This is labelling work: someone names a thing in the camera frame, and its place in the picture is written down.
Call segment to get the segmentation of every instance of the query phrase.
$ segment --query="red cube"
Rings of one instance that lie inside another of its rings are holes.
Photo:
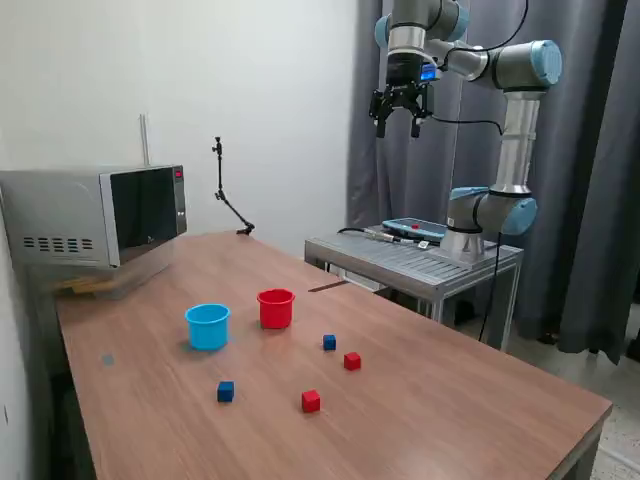
[[[347,370],[358,370],[361,366],[360,355],[356,352],[347,353],[344,356],[344,368]]]
[[[320,395],[315,390],[309,390],[302,394],[302,411],[313,413],[320,410]]]

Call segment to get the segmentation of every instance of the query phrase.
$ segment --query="red cup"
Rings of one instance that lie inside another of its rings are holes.
[[[262,328],[287,328],[293,317],[293,300],[289,290],[276,288],[258,294],[260,325]]]

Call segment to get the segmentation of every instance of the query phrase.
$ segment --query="tripod arm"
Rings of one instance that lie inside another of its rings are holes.
[[[251,232],[255,230],[255,225],[245,219],[238,210],[231,205],[231,202],[227,199],[227,196],[224,193],[224,189],[222,188],[222,139],[220,137],[215,137],[216,144],[212,147],[213,153],[218,156],[218,191],[215,193],[216,200],[220,200],[224,202],[224,204],[229,207],[229,209],[238,217],[238,219],[244,224],[245,228],[240,230],[236,230],[238,235],[251,235]]]

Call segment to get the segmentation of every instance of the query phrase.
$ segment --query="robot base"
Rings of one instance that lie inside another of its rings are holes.
[[[485,242],[479,233],[448,230],[440,247],[428,250],[426,255],[466,270],[476,270],[495,262],[495,247],[495,243]]]

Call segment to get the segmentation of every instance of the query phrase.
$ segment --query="metal rod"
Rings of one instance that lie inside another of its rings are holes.
[[[527,187],[531,154],[536,141],[540,98],[544,92],[509,92],[507,117],[502,135],[500,164],[494,192],[530,193]]]
[[[140,114],[140,137],[142,138],[142,162],[145,167],[151,166],[151,156],[149,154],[149,134],[147,131],[147,115]]]

